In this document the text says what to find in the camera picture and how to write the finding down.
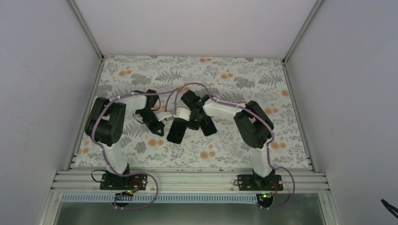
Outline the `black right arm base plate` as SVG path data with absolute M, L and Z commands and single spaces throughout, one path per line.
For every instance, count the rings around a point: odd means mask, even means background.
M 257 174 L 240 174 L 233 181 L 240 191 L 283 191 L 282 177 L 280 175 L 269 175 L 265 178 Z

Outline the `black phone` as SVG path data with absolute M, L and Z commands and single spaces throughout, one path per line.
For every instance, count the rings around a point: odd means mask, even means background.
M 181 144 L 186 129 L 187 129 L 187 121 L 184 119 L 175 118 L 169 130 L 167 141 L 175 144 Z

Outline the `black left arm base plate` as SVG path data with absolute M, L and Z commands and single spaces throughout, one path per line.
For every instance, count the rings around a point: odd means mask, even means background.
M 100 190 L 145 190 L 147 175 L 136 174 L 126 177 L 121 177 L 111 172 L 106 171 L 100 181 Z

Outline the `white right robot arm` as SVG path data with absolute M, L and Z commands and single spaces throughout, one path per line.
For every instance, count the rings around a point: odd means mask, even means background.
M 272 185 L 275 169 L 268 162 L 267 141 L 275 137 L 274 125 L 255 101 L 238 104 L 219 100 L 211 95 L 197 96 L 193 91 L 186 91 L 182 97 L 185 108 L 175 107 L 174 119 L 183 123 L 178 135 L 178 143 L 187 128 L 201 130 L 204 136 L 216 134 L 213 118 L 234 122 L 242 140 L 252 148 L 253 179 L 260 191 Z

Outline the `dark green smartphone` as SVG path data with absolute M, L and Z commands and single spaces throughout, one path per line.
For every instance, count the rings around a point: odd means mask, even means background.
M 217 129 L 209 116 L 204 116 L 200 120 L 200 128 L 204 136 L 211 136 L 217 132 Z

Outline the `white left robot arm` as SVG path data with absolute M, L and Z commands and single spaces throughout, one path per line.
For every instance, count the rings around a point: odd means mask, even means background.
M 159 100 L 159 94 L 154 90 L 133 91 L 112 100 L 105 97 L 94 100 L 84 131 L 101 148 L 106 172 L 113 175 L 112 184 L 119 190 L 126 189 L 131 179 L 130 167 L 119 143 L 125 117 L 139 115 L 151 133 L 164 136 L 165 125 L 152 109 Z

